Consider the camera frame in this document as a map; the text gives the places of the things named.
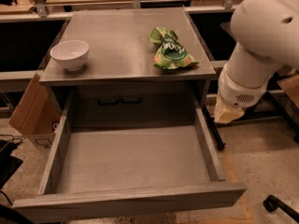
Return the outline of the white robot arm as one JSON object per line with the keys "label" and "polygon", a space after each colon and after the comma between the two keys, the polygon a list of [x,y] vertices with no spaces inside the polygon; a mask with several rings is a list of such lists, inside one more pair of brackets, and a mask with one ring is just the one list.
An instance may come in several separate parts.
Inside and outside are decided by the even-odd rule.
{"label": "white robot arm", "polygon": [[214,121],[244,116],[281,67],[299,67],[299,0],[244,0],[230,22],[236,45],[218,79]]}

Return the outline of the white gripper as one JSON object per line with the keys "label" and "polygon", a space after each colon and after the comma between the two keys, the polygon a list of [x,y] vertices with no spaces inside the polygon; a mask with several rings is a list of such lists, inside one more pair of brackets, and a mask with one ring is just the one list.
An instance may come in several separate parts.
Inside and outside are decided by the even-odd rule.
{"label": "white gripper", "polygon": [[228,124],[244,116],[266,92],[270,77],[280,65],[247,51],[237,43],[230,60],[223,66],[214,109],[214,121]]}

